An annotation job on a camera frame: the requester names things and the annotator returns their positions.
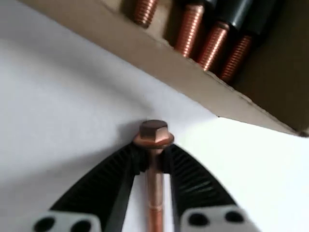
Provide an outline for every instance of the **copper-plated thread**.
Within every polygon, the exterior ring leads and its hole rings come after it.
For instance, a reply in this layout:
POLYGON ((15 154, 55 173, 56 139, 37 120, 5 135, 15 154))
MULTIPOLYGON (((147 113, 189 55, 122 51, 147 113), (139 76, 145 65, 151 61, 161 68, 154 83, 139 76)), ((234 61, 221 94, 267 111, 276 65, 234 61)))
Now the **copper-plated thread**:
POLYGON ((148 232, 162 232, 163 231, 163 211, 149 209, 148 217, 151 218, 148 223, 148 232))
POLYGON ((162 149, 153 149, 149 152, 149 168, 146 170, 148 232, 163 231, 163 173, 158 159, 162 151, 162 149))
POLYGON ((197 62, 202 66, 204 71, 212 68, 212 65, 226 41, 228 31, 229 25, 220 21, 216 22, 212 27, 202 52, 197 59, 197 62))
POLYGON ((179 51, 184 57, 189 57, 191 53, 203 14, 203 5, 186 5, 182 26, 175 45, 175 50, 179 51))
POLYGON ((220 79, 229 83, 246 58, 252 44, 252 36, 244 35, 235 45, 220 74, 220 79))
POLYGON ((141 27, 148 28, 155 14, 157 4, 158 0, 138 0, 134 21, 141 27))

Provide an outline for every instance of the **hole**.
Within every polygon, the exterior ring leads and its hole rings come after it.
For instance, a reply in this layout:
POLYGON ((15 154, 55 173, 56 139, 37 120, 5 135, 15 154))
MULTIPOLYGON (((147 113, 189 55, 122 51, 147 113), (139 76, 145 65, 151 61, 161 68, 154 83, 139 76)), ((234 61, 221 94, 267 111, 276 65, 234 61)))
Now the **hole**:
POLYGON ((39 220, 35 225, 34 225, 34 231, 35 232, 45 232, 49 231, 55 223, 55 219, 53 217, 45 217, 39 220))
POLYGON ((194 213, 189 217, 189 224, 192 226, 206 226, 209 224, 209 220, 203 214, 194 213))
POLYGON ((88 220, 82 220, 76 222, 72 228, 71 232, 89 232, 91 229, 91 223, 88 220))
POLYGON ((225 215, 225 219, 229 222, 242 223, 244 221, 243 216, 236 211, 230 211, 225 215))

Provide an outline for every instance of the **white surface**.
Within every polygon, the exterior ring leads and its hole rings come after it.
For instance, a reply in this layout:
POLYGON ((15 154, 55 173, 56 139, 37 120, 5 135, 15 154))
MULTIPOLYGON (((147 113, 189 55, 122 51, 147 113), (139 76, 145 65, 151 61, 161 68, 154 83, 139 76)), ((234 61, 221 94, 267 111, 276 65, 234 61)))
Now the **white surface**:
MULTIPOLYGON (((34 10, 0 1, 1 231, 50 207, 147 118, 167 121, 262 231, 308 230, 307 139, 217 118, 34 10)), ((145 231, 142 183, 125 232, 145 231)))

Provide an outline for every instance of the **threaded shaft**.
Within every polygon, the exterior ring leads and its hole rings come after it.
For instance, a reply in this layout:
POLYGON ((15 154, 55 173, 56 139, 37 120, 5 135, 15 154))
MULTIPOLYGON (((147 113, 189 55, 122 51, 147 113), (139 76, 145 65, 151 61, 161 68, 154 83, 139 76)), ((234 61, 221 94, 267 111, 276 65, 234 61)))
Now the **threaded shaft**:
POLYGON ((186 5, 182 26, 175 46, 175 50, 180 52, 184 57, 190 56, 203 14, 203 5, 186 5))
POLYGON ((155 14, 157 4, 158 0, 138 0, 134 21, 141 27, 148 28, 155 14))
POLYGON ((223 22, 216 22, 212 27, 202 52, 197 62, 204 71, 212 68, 219 52, 221 51, 229 31, 229 25, 223 22))
POLYGON ((235 45, 220 74, 220 79, 230 82, 246 58, 252 44, 252 36, 244 35, 235 45))

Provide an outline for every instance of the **cardboard box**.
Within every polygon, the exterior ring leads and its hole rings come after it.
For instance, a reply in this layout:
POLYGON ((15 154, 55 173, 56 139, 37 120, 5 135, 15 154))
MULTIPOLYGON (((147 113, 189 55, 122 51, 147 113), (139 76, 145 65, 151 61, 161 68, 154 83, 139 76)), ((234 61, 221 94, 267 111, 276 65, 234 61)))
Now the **cardboard box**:
POLYGON ((203 72, 194 61, 183 58, 169 45, 177 36, 182 16, 182 9, 175 1, 159 1, 153 23, 147 30, 129 19, 136 0, 21 1, 197 101, 217 116, 308 135, 309 29, 306 19, 309 2, 306 0, 286 1, 274 30, 246 62, 235 89, 211 72, 203 72))

